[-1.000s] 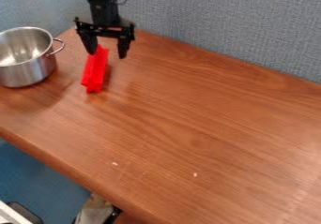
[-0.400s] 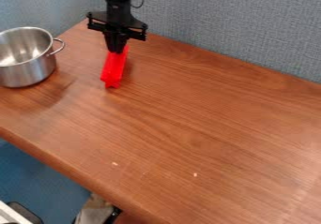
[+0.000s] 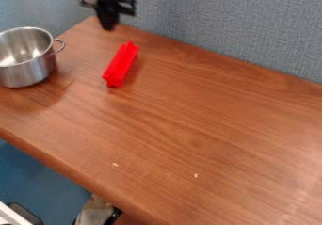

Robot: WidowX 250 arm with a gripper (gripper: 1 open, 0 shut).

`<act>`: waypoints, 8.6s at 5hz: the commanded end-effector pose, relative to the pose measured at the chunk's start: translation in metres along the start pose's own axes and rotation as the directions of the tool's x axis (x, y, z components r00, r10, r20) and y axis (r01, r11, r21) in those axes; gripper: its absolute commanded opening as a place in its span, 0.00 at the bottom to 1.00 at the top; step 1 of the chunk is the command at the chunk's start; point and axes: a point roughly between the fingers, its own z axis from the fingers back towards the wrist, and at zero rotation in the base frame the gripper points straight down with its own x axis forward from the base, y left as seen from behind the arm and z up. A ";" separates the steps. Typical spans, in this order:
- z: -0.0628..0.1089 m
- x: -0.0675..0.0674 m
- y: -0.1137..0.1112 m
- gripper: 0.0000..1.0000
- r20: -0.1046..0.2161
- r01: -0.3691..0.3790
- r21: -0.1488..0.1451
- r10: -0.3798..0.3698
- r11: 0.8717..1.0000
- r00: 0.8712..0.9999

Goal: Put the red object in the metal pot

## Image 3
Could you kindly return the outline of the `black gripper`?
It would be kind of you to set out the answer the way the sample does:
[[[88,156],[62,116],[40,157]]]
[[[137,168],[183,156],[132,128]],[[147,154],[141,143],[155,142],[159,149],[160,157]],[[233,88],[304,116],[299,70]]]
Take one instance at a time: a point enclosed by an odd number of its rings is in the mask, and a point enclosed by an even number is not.
[[[117,25],[119,15],[136,14],[136,0],[80,0],[80,5],[96,9],[96,16],[104,30]]]

